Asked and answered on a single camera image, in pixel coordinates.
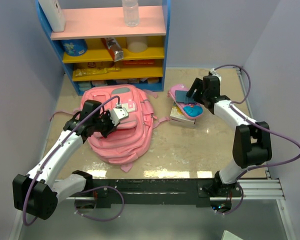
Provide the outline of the pink blue pencil case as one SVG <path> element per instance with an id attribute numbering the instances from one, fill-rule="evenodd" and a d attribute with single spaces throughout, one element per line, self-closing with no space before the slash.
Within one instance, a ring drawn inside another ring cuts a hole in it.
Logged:
<path id="1" fill-rule="evenodd" d="M 168 91 L 168 96 L 171 97 L 176 103 L 176 105 L 180 108 L 182 113 L 190 120 L 195 120 L 199 117 L 201 117 L 204 113 L 203 107 L 200 104 L 183 104 L 176 102 L 175 99 L 175 91 L 187 91 L 189 90 L 188 87 L 186 87 L 184 84 L 176 84 L 172 86 Z"/>

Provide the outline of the teal leather card wallet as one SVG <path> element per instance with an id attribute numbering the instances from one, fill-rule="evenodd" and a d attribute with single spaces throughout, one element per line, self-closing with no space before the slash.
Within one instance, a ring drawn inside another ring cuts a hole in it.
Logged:
<path id="1" fill-rule="evenodd" d="M 182 104 L 186 104 L 186 94 L 187 94 L 187 91 L 183 91 L 183 90 L 176 90 L 175 91 L 175 101 L 177 103 L 182 103 Z"/>

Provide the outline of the pink student backpack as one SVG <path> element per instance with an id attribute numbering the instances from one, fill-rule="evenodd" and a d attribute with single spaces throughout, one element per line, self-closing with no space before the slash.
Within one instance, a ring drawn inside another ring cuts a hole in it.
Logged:
<path id="1" fill-rule="evenodd" d="M 94 87 L 87 90 L 80 102 L 80 107 L 72 114 L 83 116 L 84 104 L 88 101 L 98 101 L 105 104 L 105 110 L 113 110 L 118 102 L 111 97 L 118 96 L 123 110 L 127 110 L 128 117 L 121 120 L 116 130 L 107 137 L 100 132 L 94 132 L 87 141 L 90 148 L 104 162 L 119 165 L 128 172 L 139 157 L 144 155 L 151 144 L 153 129 L 160 123 L 169 121 L 168 117 L 157 119 L 154 108 L 148 97 L 157 98 L 157 93 L 142 90 L 134 85 L 112 85 Z"/>

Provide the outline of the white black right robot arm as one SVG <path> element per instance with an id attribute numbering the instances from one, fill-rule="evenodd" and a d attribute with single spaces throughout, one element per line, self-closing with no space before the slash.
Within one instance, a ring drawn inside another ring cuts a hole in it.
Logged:
<path id="1" fill-rule="evenodd" d="M 215 173 L 210 186 L 204 187 L 211 197 L 225 196 L 249 167 L 261 166 L 272 158 L 269 125 L 240 111 L 229 97 L 220 94 L 220 86 L 221 77 L 210 73 L 203 79 L 196 78 L 186 94 L 234 129 L 231 162 Z"/>

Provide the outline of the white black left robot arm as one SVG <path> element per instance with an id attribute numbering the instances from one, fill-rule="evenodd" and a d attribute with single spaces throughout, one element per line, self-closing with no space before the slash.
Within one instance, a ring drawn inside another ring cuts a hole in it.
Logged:
<path id="1" fill-rule="evenodd" d="M 12 181 L 14 207 L 22 211 L 25 226 L 32 225 L 27 215 L 33 220 L 48 219 L 57 205 L 68 197 L 80 193 L 89 196 L 96 190 L 91 174 L 76 170 L 68 178 L 56 181 L 57 176 L 70 157 L 94 133 L 107 137 L 117 129 L 120 122 L 129 114 L 120 103 L 112 109 L 105 109 L 109 103 L 95 100 L 84 102 L 81 110 L 73 114 L 45 157 L 26 175 L 18 174 Z"/>

